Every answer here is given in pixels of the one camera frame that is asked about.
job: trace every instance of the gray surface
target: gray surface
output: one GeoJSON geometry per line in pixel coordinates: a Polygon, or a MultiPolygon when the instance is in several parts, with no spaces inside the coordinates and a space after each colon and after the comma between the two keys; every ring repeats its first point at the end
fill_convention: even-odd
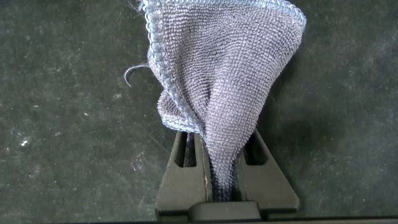
{"type": "Polygon", "coordinates": [[[154,218],[175,133],[150,70],[122,77],[143,25],[126,1],[1,1],[0,223],[154,218]]]}
{"type": "Polygon", "coordinates": [[[296,56],[259,130],[301,216],[398,215],[398,1],[295,1],[296,56]]]}
{"type": "MultiPolygon", "coordinates": [[[[398,215],[398,2],[296,2],[307,31],[259,130],[301,216],[398,215]]],[[[150,71],[121,77],[148,44],[126,5],[0,0],[0,223],[154,218],[174,132],[150,71]]]]}

